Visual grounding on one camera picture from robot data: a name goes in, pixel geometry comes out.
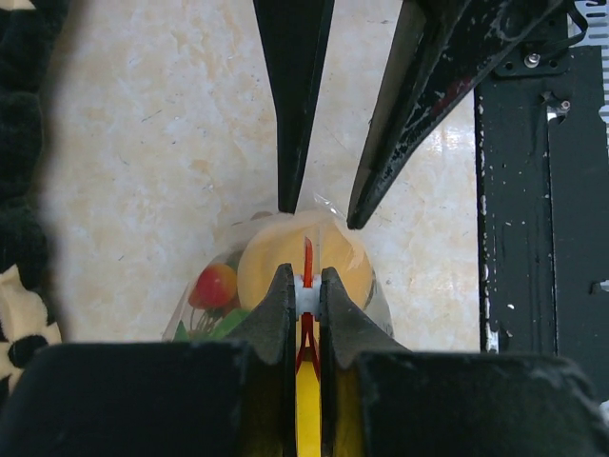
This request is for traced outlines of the orange peach fruit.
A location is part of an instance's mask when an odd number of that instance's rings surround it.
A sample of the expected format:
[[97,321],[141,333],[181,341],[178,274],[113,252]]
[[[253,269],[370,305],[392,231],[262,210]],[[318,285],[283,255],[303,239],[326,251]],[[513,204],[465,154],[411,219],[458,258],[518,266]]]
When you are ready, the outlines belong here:
[[305,275],[307,256],[314,275],[336,269],[351,301],[365,307],[374,274],[364,243],[334,214],[322,210],[282,217],[251,238],[237,269],[241,307],[252,310],[260,304],[278,266],[290,264],[294,274]]

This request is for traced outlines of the yellow lemon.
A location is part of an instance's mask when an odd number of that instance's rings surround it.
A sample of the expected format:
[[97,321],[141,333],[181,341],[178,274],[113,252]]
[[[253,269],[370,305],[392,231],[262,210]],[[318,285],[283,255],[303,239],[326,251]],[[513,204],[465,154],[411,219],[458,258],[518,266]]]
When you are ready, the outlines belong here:
[[337,416],[329,448],[323,450],[322,400],[309,348],[296,374],[296,443],[298,456],[365,456],[360,381],[355,368],[336,372],[336,391],[330,396]]

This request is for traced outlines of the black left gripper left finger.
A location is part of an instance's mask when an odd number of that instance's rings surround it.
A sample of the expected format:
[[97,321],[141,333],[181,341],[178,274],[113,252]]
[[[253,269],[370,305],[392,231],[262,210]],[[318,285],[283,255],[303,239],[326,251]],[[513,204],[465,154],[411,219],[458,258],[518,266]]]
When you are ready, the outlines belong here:
[[262,302],[227,336],[226,456],[295,456],[296,317],[291,265],[277,267]]

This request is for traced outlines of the clear zip bag orange zipper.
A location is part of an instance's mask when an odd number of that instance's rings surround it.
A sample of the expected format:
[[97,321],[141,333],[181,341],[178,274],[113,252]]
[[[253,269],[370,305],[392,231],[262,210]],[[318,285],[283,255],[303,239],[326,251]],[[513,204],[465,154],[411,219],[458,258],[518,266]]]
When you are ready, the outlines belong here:
[[236,340],[248,348],[241,456],[320,456],[322,273],[339,278],[338,310],[358,335],[394,332],[362,240],[325,200],[293,215],[259,212],[232,226],[226,249],[190,281],[164,332],[168,342]]

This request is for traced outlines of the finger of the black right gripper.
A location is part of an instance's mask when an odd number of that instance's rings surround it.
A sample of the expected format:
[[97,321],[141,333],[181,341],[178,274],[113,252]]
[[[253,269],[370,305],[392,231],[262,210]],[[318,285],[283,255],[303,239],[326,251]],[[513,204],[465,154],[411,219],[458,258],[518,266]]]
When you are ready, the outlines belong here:
[[363,229],[421,142],[561,6],[559,1],[405,1],[349,200]]
[[253,3],[277,122],[278,210],[293,213],[305,174],[334,3]]

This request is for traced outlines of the red cherry sprig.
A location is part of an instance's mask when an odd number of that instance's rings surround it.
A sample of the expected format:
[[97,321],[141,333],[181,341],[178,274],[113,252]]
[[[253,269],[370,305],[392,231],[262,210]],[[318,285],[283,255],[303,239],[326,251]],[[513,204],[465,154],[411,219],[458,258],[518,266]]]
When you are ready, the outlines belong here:
[[223,252],[187,284],[167,324],[164,341],[218,340],[244,321],[250,311],[242,306],[237,285],[242,254],[241,249]]

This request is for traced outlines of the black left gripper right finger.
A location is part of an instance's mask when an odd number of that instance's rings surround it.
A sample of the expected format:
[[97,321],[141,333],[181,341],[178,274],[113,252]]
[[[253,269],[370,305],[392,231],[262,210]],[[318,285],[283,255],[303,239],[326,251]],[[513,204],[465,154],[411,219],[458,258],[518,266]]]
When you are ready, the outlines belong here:
[[409,350],[355,305],[335,268],[322,272],[320,300],[321,453],[369,456],[386,375],[368,364]]

